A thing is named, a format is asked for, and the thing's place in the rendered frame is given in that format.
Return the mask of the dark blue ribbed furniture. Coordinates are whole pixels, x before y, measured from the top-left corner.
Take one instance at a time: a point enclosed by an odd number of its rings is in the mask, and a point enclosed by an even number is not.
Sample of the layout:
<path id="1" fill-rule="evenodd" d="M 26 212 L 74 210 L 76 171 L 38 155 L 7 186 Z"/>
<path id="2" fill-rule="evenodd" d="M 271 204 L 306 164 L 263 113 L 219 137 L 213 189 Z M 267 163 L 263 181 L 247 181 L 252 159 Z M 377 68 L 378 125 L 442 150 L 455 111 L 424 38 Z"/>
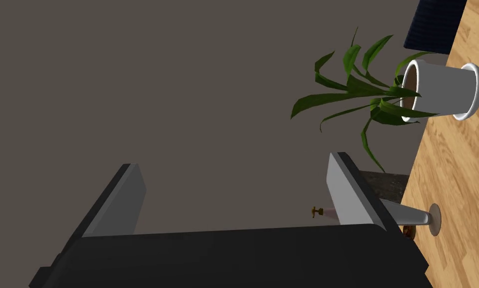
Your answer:
<path id="1" fill-rule="evenodd" d="M 403 46 L 449 55 L 468 0 L 419 0 Z"/>

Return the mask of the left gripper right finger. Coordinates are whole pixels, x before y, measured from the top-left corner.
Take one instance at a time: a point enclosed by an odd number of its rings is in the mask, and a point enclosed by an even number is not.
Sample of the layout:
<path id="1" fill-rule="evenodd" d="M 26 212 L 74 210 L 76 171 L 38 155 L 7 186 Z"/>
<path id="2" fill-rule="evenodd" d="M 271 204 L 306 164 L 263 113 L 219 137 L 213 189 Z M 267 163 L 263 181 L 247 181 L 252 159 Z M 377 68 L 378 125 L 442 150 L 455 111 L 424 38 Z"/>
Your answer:
<path id="1" fill-rule="evenodd" d="M 329 154 L 326 184 L 341 225 L 375 224 L 399 232 L 387 201 L 377 197 L 345 152 Z"/>

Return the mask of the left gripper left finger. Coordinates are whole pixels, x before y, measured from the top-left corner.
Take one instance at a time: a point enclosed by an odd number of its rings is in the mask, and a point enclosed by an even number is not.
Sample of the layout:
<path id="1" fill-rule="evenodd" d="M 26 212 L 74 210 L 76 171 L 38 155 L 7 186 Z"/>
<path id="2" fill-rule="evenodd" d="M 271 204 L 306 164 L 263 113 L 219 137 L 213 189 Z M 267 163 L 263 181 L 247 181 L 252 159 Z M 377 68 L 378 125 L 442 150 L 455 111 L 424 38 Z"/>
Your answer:
<path id="1" fill-rule="evenodd" d="M 69 237 L 62 252 L 68 251 L 75 242 L 84 237 L 133 234 L 146 191 L 139 165 L 121 165 Z"/>

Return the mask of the green plant in white pot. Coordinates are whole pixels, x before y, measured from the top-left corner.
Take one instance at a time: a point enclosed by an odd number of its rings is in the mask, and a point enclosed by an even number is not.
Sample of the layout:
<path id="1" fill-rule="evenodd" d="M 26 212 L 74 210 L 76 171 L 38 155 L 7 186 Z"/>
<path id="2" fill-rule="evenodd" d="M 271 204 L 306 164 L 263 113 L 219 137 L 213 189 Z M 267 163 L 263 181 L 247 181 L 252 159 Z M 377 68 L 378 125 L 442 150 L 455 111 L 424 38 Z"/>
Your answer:
<path id="1" fill-rule="evenodd" d="M 390 35 L 382 37 L 363 50 L 352 37 L 342 56 L 345 83 L 322 74 L 323 66 L 334 53 L 320 57 L 313 65 L 314 81 L 330 91 L 299 98 L 290 111 L 290 117 L 294 118 L 312 108 L 365 99 L 364 105 L 336 112 L 326 116 L 324 121 L 368 110 L 368 118 L 360 132 L 361 144 L 381 172 L 384 168 L 368 142 L 368 130 L 372 123 L 396 127 L 441 116 L 464 121 L 479 109 L 479 66 L 472 62 L 461 67 L 432 64 L 423 60 L 426 51 L 419 51 L 397 64 L 391 84 L 372 76 L 370 66 L 391 38 Z"/>

